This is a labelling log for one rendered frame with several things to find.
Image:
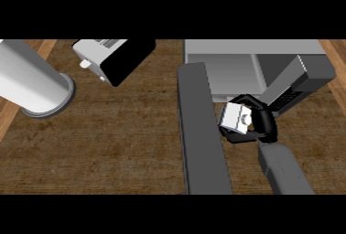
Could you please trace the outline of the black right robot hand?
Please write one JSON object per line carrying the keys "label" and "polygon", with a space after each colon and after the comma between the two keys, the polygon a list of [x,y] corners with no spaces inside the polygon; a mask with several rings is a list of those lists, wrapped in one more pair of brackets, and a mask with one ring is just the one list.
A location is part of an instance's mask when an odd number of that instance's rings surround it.
{"label": "black right robot hand", "polygon": [[239,134],[223,128],[218,131],[232,144],[260,141],[264,144],[276,142],[276,124],[267,104],[250,94],[241,94],[229,102],[242,104],[251,110],[251,124],[247,133]]}

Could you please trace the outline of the white and black toaster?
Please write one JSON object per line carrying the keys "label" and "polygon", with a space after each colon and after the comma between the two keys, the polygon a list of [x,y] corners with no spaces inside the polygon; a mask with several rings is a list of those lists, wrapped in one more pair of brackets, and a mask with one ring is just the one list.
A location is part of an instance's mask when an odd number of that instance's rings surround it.
{"label": "white and black toaster", "polygon": [[71,48],[81,60],[79,67],[116,87],[155,49],[155,40],[79,39]]}

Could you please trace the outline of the grey microwave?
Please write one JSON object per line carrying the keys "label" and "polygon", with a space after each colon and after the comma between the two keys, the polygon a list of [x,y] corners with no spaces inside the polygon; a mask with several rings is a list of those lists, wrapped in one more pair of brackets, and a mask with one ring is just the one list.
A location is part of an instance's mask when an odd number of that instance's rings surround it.
{"label": "grey microwave", "polygon": [[273,115],[335,78],[315,39],[186,39],[183,61],[205,65],[216,102],[250,94],[267,104]]}

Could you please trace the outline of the white cylindrical pillar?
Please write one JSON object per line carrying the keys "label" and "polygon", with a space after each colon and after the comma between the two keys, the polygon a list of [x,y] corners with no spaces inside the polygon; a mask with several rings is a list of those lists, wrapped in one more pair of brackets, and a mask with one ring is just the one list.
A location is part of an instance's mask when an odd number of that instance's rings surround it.
{"label": "white cylindrical pillar", "polygon": [[0,39],[0,96],[26,116],[45,119],[71,104],[72,78],[59,73],[22,39]]}

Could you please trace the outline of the white milk carton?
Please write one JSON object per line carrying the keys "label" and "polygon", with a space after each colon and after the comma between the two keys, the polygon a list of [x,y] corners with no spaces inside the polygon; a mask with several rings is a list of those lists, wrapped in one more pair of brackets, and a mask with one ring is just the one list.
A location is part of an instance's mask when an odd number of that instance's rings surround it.
{"label": "white milk carton", "polygon": [[221,110],[218,125],[235,133],[245,134],[251,124],[251,110],[238,103],[229,102]]}

